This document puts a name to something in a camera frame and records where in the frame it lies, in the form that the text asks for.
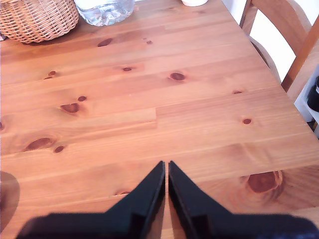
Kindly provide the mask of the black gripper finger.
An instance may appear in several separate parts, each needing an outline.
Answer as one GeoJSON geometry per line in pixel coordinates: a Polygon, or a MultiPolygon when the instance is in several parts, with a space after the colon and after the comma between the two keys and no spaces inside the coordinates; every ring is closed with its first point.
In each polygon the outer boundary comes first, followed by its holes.
{"type": "Polygon", "coordinates": [[[223,219],[231,213],[203,192],[174,161],[168,163],[168,191],[188,239],[229,239],[223,219]]]}
{"type": "Polygon", "coordinates": [[[145,239],[165,195],[165,163],[106,212],[107,239],[145,239]]]}

